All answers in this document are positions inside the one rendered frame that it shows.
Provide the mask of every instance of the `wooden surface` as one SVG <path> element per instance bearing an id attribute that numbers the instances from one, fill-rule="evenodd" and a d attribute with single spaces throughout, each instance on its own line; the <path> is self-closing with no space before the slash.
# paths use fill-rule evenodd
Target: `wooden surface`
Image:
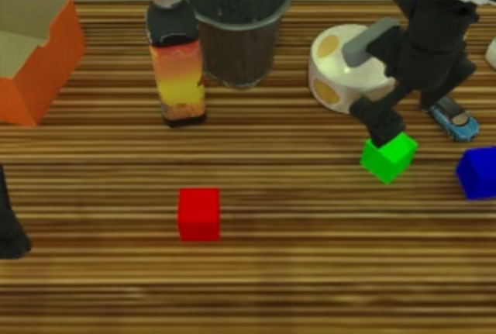
<path id="1" fill-rule="evenodd" d="M 34 250 L 0 263 L 0 332 L 496 332 L 496 201 L 467 202 L 453 173 L 496 143 L 496 10 L 468 37 L 477 74 L 455 93 L 481 123 L 450 142 L 401 103 L 419 143 L 384 186 L 357 163 L 367 135 L 318 105 L 307 54 L 322 30 L 398 15 L 389 4 L 298 3 L 270 77 L 208 83 L 208 122 L 162 125 L 144 4 L 80 4 L 88 51 L 36 129 L 2 126 L 12 203 Z M 222 242 L 181 244 L 181 186 L 222 191 Z"/>

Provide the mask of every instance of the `bottle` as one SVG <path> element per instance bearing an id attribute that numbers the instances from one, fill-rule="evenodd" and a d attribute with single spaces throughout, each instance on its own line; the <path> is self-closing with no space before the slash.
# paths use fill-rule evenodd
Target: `bottle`
<path id="1" fill-rule="evenodd" d="M 193 8 L 185 0 L 153 0 L 146 34 L 164 122 L 169 127 L 204 122 L 203 59 Z"/>

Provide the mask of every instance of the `bottle base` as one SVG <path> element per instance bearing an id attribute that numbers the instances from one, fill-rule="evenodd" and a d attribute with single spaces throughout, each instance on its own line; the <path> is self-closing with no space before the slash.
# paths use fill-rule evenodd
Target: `bottle base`
<path id="1" fill-rule="evenodd" d="M 201 125 L 206 119 L 206 113 L 204 113 L 203 115 L 198 115 L 196 117 L 191 117 L 189 119 L 166 119 L 164 116 L 162 116 L 162 120 L 164 121 L 164 123 L 171 128 Z"/>

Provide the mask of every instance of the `red cube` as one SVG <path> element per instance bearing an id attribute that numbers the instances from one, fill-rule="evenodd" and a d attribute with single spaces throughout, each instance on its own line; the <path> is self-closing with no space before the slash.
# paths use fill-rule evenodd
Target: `red cube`
<path id="1" fill-rule="evenodd" d="M 181 241 L 217 241 L 220 237 L 220 199 L 217 188 L 181 188 L 177 227 Z"/>

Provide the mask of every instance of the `orange box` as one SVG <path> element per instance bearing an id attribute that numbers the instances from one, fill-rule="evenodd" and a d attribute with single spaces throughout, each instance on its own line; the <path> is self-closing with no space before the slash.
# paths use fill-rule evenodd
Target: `orange box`
<path id="1" fill-rule="evenodd" d="M 72 0 L 0 0 L 0 121 L 40 123 L 84 50 Z"/>

